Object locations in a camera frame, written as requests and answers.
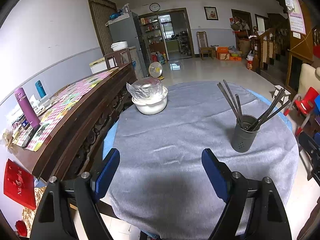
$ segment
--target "refrigerator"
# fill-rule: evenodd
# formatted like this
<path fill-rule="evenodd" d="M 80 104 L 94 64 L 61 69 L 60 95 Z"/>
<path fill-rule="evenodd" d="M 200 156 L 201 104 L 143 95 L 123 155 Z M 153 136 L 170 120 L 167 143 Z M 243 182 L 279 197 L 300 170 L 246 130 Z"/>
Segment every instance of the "refrigerator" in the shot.
<path fill-rule="evenodd" d="M 149 76 L 149 55 L 143 39 L 138 15 L 129 12 L 129 17 L 108 25 L 113 42 L 127 41 L 128 47 L 135 46 L 144 77 Z"/>

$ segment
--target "checkered tablecloth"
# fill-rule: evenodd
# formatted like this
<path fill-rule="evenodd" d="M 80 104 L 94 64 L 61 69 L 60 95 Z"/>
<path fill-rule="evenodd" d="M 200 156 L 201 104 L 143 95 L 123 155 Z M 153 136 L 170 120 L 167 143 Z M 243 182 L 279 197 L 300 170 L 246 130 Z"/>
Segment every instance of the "checkered tablecloth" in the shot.
<path fill-rule="evenodd" d="M 67 112 L 81 99 L 81 97 L 116 69 L 117 68 L 113 68 L 109 71 L 74 83 L 61 91 L 54 98 L 51 98 L 52 107 L 39 117 L 41 126 L 28 144 L 27 149 L 37 151 L 58 122 L 60 122 Z M 31 126 L 27 130 L 20 127 L 18 136 L 12 142 L 18 146 L 22 146 L 31 130 Z"/>

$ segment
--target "chopsticks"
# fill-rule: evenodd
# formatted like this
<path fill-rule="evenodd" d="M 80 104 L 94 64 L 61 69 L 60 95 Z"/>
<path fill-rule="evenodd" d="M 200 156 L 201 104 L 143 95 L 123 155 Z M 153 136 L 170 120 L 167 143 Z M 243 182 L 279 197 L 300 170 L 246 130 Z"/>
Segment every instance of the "chopsticks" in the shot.
<path fill-rule="evenodd" d="M 261 125 L 263 125 L 265 122 L 267 122 L 272 117 L 274 117 L 276 114 L 278 114 L 282 109 L 284 109 L 290 103 L 290 101 L 288 100 L 279 109 L 277 109 L 276 111 L 272 112 L 273 109 L 276 107 L 277 103 L 281 100 L 281 98 L 285 94 L 285 89 L 281 88 L 279 93 L 276 95 L 275 99 L 272 101 L 272 103 L 269 106 L 269 108 L 261 116 L 259 116 L 259 118 L 254 123 L 252 123 L 247 128 L 244 128 L 243 123 L 242 123 L 242 109 L 241 109 L 239 95 L 236 94 L 236 100 L 235 100 L 235 98 L 234 98 L 234 96 L 233 96 L 233 94 L 231 92 L 231 89 L 228 86 L 227 82 L 225 80 L 223 80 L 223 83 L 225 84 L 225 86 L 226 86 L 226 88 L 227 88 L 227 90 L 228 90 L 228 92 L 230 94 L 230 97 L 229 97 L 228 93 L 226 92 L 226 90 L 224 89 L 224 87 L 221 84 L 221 82 L 219 82 L 217 84 L 217 86 L 219 87 L 219 89 L 222 92 L 223 96 L 225 97 L 225 99 L 227 100 L 228 104 L 230 105 L 233 113 L 236 116 L 237 122 L 240 125 L 240 127 L 242 129 L 245 129 L 246 131 L 249 131 L 249 132 L 254 132 L 254 131 L 259 130 Z"/>
<path fill-rule="evenodd" d="M 236 99 L 237 99 L 237 104 L 238 104 L 238 114 L 239 114 L 239 119 L 240 123 L 242 124 L 242 109 L 241 109 L 241 104 L 240 104 L 240 98 L 239 95 L 236 94 Z"/>
<path fill-rule="evenodd" d="M 273 109 L 276 107 L 277 103 L 281 100 L 281 98 L 283 97 L 285 93 L 285 89 L 281 89 L 280 92 L 278 93 L 278 95 L 276 96 L 276 98 L 272 101 L 271 105 L 269 106 L 269 108 L 253 123 L 251 124 L 246 130 L 247 131 L 250 131 L 250 132 L 253 132 L 253 131 L 257 131 L 260 126 L 265 123 L 266 121 L 268 121 L 271 117 L 275 116 L 277 113 L 279 113 L 283 108 L 284 106 L 286 106 L 286 104 L 284 106 L 282 106 L 280 108 L 280 110 L 278 109 L 276 114 L 271 114 L 269 116 L 269 114 L 273 111 Z"/>
<path fill-rule="evenodd" d="M 229 91 L 229 93 L 230 93 L 230 95 L 231 95 L 231 98 L 233 99 L 233 101 L 234 101 L 234 103 L 235 103 L 235 106 L 232 104 L 231 99 L 230 99 L 230 97 L 228 96 L 228 94 L 227 94 L 226 90 L 224 89 L 223 85 L 221 84 L 221 82 L 219 82 L 219 83 L 217 84 L 217 86 L 218 86 L 218 88 L 220 89 L 220 91 L 222 92 L 222 94 L 223 94 L 223 96 L 225 97 L 225 99 L 227 100 L 227 102 L 229 103 L 229 105 L 230 105 L 233 113 L 234 113 L 235 116 L 236 116 L 236 119 L 237 119 L 240 127 L 243 129 L 242 122 L 241 122 L 241 120 L 240 120 L 240 118 L 239 118 L 238 107 L 237 107 L 235 98 L 233 97 L 232 92 L 231 92 L 231 90 L 230 90 L 227 82 L 226 82 L 225 80 L 223 80 L 223 82 L 225 83 L 225 85 L 226 85 L 226 87 L 227 87 L 227 90 Z"/>

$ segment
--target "round table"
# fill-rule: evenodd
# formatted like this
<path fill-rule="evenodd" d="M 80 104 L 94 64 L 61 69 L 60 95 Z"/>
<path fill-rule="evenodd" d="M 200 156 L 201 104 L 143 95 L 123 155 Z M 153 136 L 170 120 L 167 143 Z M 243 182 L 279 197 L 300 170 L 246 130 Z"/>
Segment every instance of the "round table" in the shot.
<path fill-rule="evenodd" d="M 243 114 L 258 117 L 268 108 L 246 89 L 229 86 Z M 108 191 L 119 218 L 162 239 L 208 239 L 225 203 L 201 164 L 205 148 L 248 179 L 271 177 L 286 204 L 299 151 L 278 115 L 261 126 L 248 152 L 238 153 L 230 144 L 236 118 L 217 82 L 182 83 L 168 91 L 162 112 L 144 115 L 133 105 L 120 115 L 113 144 L 120 164 Z M 245 230 L 249 205 L 238 234 Z"/>

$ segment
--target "small wooden stool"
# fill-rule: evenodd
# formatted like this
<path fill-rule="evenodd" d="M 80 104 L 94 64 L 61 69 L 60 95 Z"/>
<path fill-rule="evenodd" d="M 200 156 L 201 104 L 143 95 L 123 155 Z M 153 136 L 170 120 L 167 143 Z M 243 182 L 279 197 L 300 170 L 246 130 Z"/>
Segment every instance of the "small wooden stool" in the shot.
<path fill-rule="evenodd" d="M 272 98 L 275 98 L 282 88 L 283 88 L 282 86 L 276 85 L 275 92 L 273 93 Z M 285 90 L 284 96 L 280 100 L 282 105 L 289 100 L 289 95 L 291 95 L 291 93 L 288 90 Z"/>

